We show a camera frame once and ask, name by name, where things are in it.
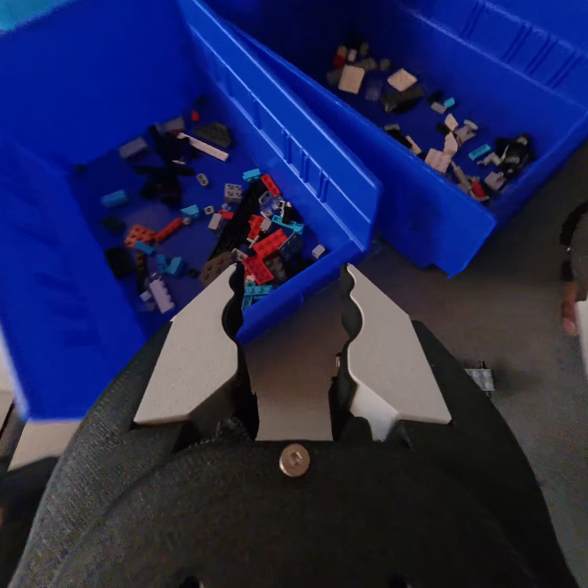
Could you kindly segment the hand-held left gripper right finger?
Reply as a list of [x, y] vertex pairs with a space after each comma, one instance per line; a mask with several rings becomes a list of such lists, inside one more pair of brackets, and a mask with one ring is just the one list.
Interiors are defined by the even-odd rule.
[[339, 285], [348, 335], [329, 391], [332, 436], [353, 417], [384, 442], [397, 422], [449, 424], [450, 410], [410, 316], [356, 266], [345, 263]]

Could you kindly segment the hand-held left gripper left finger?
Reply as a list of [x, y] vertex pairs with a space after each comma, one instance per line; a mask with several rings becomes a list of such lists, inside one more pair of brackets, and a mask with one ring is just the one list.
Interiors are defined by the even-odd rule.
[[136, 425], [190, 422], [205, 440], [219, 423], [237, 420], [256, 439], [258, 400], [237, 337], [244, 277], [243, 266], [232, 263], [170, 321]]

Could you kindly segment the pile of colourful toy bricks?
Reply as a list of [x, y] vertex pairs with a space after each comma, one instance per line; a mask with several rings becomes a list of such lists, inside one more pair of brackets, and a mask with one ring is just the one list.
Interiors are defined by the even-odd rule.
[[106, 298], [150, 332], [229, 265], [245, 266], [246, 311], [324, 256], [311, 228], [235, 135], [215, 96], [152, 123], [68, 175], [117, 286]]

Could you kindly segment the blue plastic storage bin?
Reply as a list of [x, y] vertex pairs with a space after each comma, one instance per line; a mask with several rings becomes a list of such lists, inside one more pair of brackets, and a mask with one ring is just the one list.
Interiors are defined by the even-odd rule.
[[78, 420], [204, 287], [227, 183], [303, 225], [243, 343], [371, 246], [380, 182], [202, 1], [82, 1], [1, 35], [1, 345], [24, 418]]
[[[419, 268], [460, 273], [587, 141], [587, 1], [207, 1], [380, 180], [377, 227]], [[537, 159], [485, 206], [327, 89], [339, 45], [413, 65], [487, 127], [520, 132]]]

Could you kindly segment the grey desk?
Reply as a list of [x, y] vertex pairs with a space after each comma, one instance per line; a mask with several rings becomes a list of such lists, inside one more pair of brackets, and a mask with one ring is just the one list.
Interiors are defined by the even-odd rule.
[[[587, 587], [587, 377], [577, 338], [564, 334], [560, 305], [574, 297], [559, 280], [560, 225], [587, 199], [587, 145], [448, 279], [378, 245], [361, 271], [458, 359], [486, 360], [496, 407], [522, 444], [580, 587]], [[327, 380], [341, 350], [335, 285], [246, 346], [261, 409], [260, 438], [326, 439]]]

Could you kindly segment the person's right hand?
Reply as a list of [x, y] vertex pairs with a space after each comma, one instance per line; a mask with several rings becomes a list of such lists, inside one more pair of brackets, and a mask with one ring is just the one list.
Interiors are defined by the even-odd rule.
[[566, 334], [578, 336], [579, 328], [576, 317], [577, 284], [573, 281], [565, 282], [562, 300], [562, 326]]

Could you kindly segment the grey black brick model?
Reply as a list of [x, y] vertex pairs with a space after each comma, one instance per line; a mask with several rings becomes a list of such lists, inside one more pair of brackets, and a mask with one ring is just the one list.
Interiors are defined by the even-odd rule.
[[494, 374], [485, 361], [480, 360], [475, 367], [465, 367], [465, 371], [488, 396], [495, 392]]

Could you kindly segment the teal upholstered chair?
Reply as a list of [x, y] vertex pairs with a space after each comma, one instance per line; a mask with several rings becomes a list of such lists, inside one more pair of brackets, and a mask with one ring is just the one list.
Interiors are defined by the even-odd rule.
[[52, 10], [53, 1], [1, 1], [1, 32], [11, 32]]

